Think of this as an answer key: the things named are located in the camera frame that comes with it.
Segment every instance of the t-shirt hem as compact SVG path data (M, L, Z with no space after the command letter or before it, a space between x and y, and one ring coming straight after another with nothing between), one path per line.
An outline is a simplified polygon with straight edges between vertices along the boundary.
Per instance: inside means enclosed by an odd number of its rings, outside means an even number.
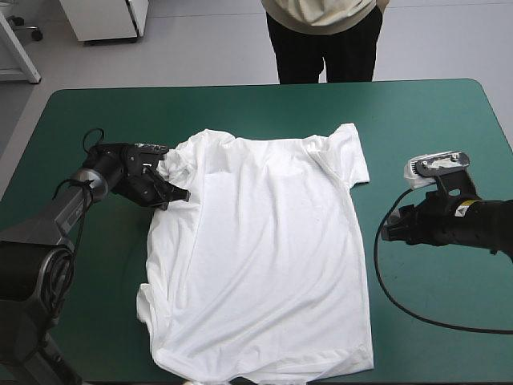
M370 14L372 9L376 6L376 2L372 1L355 15L343 18L339 22L335 22L329 26L311 26L293 18L276 4L276 0L261 0L261 2L266 12L274 20L279 22L282 26L299 32L300 34L338 34L340 32L344 32L345 30L356 26L361 20Z

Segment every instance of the chair wheel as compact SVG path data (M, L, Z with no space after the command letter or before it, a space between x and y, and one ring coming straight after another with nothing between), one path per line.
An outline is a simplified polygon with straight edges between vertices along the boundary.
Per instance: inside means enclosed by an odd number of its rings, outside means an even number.
M22 26L22 25L24 25L24 24L25 24L25 19L24 19L24 18L18 18L18 17L16 17L16 18L12 18L11 20L12 20L12 22L13 22L13 24L14 24L15 26Z
M40 30L35 30L32 32L32 39L36 42L39 42L42 40L42 32Z

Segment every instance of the person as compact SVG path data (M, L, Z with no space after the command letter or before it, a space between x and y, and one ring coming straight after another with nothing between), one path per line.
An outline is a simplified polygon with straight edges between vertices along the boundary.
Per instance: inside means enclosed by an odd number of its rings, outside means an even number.
M261 0L281 84L368 82L389 0Z

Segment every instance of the beige sweater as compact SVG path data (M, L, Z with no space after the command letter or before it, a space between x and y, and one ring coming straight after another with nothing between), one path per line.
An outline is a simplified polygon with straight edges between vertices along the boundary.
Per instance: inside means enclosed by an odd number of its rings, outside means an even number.
M356 26L378 5L390 0L261 0L268 14L302 34L336 34Z

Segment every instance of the black pants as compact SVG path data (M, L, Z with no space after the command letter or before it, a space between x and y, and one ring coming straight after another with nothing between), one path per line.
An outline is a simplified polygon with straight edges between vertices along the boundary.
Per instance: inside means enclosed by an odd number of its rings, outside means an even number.
M375 7L356 26L339 34L300 34L268 14L280 83L318 83L323 59L330 83L371 81L382 22L382 12Z

